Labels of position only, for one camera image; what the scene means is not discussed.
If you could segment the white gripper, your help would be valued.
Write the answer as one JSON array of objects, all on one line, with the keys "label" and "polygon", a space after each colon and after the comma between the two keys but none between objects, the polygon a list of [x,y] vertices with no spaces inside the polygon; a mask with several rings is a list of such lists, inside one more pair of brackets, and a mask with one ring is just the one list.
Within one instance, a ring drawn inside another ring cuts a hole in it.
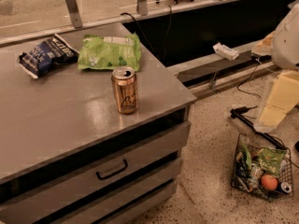
[{"label": "white gripper", "polygon": [[260,129],[276,129],[299,104],[299,4],[277,26],[272,39],[272,62],[283,71],[273,82],[258,118]]}]

